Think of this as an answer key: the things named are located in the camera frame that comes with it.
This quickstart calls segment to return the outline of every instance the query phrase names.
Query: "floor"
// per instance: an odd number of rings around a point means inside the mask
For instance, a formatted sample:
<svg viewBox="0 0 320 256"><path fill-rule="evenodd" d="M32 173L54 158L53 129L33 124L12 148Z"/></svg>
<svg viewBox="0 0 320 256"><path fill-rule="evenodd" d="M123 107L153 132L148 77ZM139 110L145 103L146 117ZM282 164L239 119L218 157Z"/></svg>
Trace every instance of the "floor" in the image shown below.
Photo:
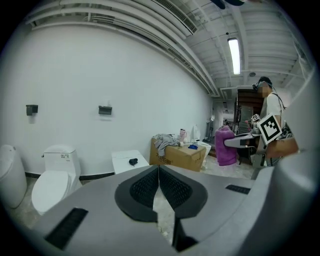
<svg viewBox="0 0 320 256"><path fill-rule="evenodd" d="M229 166L219 166L217 159L208 156L204 161L202 173L210 175L218 175L224 177L232 177L239 179L251 179L254 169L251 165L237 163ZM27 177L27 191L21 204L15 208L8 208L9 215L22 225L32 229L37 220L41 217L34 209L31 202L31 192L37 181L36 178ZM90 180L81 181L82 185L90 182ZM158 213L158 230L163 234L167 241L171 244L173 238L173 227L175 213L165 199L161 189L158 189L153 202L153 210Z"/></svg>

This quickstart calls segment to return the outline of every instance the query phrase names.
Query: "fluorescent light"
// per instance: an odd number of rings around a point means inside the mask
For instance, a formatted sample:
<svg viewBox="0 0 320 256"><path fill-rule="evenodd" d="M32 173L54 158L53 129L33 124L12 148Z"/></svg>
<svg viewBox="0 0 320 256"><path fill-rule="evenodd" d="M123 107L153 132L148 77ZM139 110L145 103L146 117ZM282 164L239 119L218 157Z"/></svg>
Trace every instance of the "fluorescent light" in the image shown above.
<svg viewBox="0 0 320 256"><path fill-rule="evenodd" d="M235 75L240 75L240 52L239 52L238 39L230 38L228 39L228 43L231 51L233 73Z"/></svg>

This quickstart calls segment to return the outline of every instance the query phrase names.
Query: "white shirt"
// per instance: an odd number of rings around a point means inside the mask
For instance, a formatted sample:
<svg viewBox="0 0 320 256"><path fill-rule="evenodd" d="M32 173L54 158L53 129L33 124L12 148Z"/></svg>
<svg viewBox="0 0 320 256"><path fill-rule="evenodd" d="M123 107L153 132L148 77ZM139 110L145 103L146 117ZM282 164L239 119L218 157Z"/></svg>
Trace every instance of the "white shirt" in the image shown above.
<svg viewBox="0 0 320 256"><path fill-rule="evenodd" d="M283 128L285 126L285 120L283 118L284 106L278 96L272 93L266 98L266 115L270 113L275 116L281 116L281 128Z"/></svg>

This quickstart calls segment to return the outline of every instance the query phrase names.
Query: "cloth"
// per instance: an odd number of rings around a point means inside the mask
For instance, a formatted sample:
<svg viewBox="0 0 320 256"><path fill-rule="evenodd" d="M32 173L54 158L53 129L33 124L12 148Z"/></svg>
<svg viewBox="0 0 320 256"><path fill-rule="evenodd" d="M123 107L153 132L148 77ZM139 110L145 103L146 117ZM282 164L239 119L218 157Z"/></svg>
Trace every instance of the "cloth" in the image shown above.
<svg viewBox="0 0 320 256"><path fill-rule="evenodd" d="M284 106L278 96L270 93L266 98L266 115L272 113L275 116L281 116L281 128L285 126L285 120L283 118L284 110Z"/></svg>
<svg viewBox="0 0 320 256"><path fill-rule="evenodd" d="M196 145L190 145L190 146L188 146L188 149L197 150L197 149L198 149L198 146L196 146Z"/></svg>
<svg viewBox="0 0 320 256"><path fill-rule="evenodd" d="M224 126L215 132L215 152L219 166L229 166L237 162L237 149L224 144L225 140L234 137L234 132L228 126Z"/></svg>
<svg viewBox="0 0 320 256"><path fill-rule="evenodd" d="M176 138L167 134L157 134L154 138L156 139L154 146L158 150L159 157L165 155L166 146L178 146L179 142Z"/></svg>

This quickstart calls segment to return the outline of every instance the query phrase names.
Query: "gray cloth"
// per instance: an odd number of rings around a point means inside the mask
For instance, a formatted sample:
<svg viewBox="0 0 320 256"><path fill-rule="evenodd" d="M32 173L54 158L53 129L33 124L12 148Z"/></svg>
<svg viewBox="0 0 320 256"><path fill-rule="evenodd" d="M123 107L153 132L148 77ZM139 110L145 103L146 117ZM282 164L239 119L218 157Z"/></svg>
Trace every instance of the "gray cloth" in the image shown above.
<svg viewBox="0 0 320 256"><path fill-rule="evenodd" d="M154 138L157 139L154 146L158 149L159 157L163 157L165 155L166 146L178 146L178 140L171 135L157 134Z"/></svg>

